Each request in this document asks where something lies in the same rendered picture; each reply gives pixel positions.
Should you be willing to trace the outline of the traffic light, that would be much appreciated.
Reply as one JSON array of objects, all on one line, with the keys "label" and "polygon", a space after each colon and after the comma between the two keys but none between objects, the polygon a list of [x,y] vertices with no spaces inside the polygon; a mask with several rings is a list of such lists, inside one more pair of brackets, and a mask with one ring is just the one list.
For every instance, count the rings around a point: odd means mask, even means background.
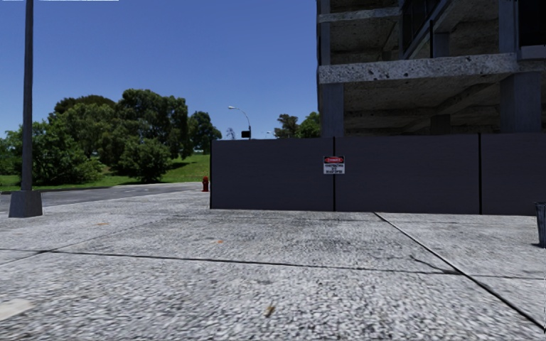
[{"label": "traffic light", "polygon": [[241,108],[234,107],[234,106],[229,106],[228,109],[237,110],[237,111],[243,113],[243,115],[245,116],[245,118],[247,120],[248,128],[247,128],[246,131],[241,132],[241,137],[244,138],[244,139],[251,139],[252,138],[252,126],[251,126],[250,119],[249,119],[247,113],[244,110],[242,110]]}]

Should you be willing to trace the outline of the trees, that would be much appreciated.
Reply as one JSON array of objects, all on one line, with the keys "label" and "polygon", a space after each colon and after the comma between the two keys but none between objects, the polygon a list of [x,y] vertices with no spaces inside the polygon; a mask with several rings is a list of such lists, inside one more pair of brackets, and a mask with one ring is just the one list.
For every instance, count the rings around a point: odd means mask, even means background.
[{"label": "trees", "polygon": [[143,183],[161,180],[177,158],[207,153],[222,134],[207,112],[188,113],[182,97],[127,89],[118,102],[99,95],[60,100],[32,124],[33,182],[83,184],[108,168]]},{"label": "trees", "polygon": [[277,138],[318,138],[321,136],[320,116],[317,112],[310,113],[302,123],[298,124],[298,118],[288,114],[280,114],[277,121],[281,128],[274,129]]}]

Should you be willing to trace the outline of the dark hoarding fence with sign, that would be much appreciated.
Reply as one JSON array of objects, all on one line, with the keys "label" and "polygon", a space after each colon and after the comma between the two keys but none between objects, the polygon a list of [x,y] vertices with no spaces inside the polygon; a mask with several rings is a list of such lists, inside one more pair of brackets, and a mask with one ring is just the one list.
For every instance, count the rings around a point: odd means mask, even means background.
[{"label": "dark hoarding fence with sign", "polygon": [[214,141],[213,209],[533,215],[546,134]]}]

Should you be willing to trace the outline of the pale concrete building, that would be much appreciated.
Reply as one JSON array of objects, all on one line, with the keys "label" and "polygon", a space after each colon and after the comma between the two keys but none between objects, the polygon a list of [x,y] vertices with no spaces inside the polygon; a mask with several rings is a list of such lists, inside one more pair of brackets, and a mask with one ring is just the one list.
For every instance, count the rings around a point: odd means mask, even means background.
[{"label": "pale concrete building", "polygon": [[316,0],[321,135],[546,131],[546,0]]}]

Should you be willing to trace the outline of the grey street lamp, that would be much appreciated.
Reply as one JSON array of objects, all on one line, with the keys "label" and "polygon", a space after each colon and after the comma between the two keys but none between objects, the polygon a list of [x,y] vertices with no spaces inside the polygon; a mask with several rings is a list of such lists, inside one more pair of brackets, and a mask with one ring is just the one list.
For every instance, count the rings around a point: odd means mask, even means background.
[{"label": "grey street lamp", "polygon": [[43,214],[41,194],[33,190],[34,5],[35,0],[26,0],[21,189],[11,193],[10,218],[37,217]]}]

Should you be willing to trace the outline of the dark bin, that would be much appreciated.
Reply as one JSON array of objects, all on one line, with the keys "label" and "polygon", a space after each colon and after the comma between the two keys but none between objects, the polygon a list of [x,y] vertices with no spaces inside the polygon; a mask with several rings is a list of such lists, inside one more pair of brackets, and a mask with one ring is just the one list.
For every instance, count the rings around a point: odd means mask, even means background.
[{"label": "dark bin", "polygon": [[539,246],[546,249],[546,202],[535,202]]}]

